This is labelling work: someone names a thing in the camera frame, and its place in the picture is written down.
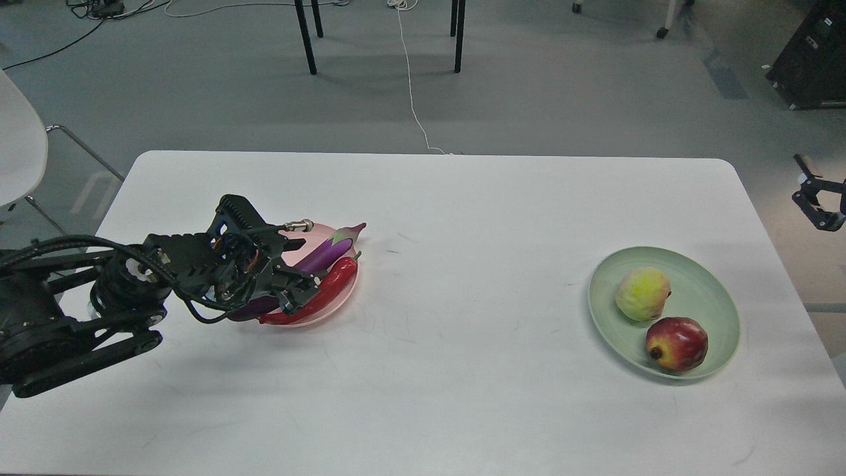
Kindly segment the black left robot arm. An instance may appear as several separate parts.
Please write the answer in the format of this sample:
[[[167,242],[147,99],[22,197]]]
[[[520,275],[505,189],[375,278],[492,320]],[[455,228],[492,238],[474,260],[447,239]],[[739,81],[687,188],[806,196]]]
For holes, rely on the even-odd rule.
[[[312,229],[309,219],[266,223],[244,196],[226,194],[203,232],[137,244],[64,235],[3,252],[2,384],[35,397],[149,352],[171,295],[208,325],[260,298],[296,313],[317,295],[317,275],[283,255],[305,244],[290,233]]]

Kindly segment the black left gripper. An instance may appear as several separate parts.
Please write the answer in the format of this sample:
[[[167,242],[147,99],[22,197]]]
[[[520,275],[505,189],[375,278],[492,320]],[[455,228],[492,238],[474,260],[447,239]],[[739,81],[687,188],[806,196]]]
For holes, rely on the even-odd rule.
[[[196,234],[150,234],[144,250],[175,279],[174,290],[209,298],[226,310],[272,294],[285,315],[302,310],[319,284],[283,263],[288,238],[269,225],[244,196],[221,197],[211,225]],[[287,284],[274,289],[275,284]]]

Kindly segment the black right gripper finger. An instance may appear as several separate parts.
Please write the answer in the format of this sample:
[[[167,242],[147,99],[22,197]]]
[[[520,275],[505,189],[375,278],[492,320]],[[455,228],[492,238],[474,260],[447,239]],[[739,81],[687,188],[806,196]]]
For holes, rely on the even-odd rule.
[[[845,182],[825,180],[807,154],[796,153],[792,159],[800,168],[800,190],[792,193],[792,201],[800,208],[810,223],[819,230],[835,232],[840,230],[845,221]],[[818,195],[829,192],[840,196],[839,210],[829,211],[823,208]]]

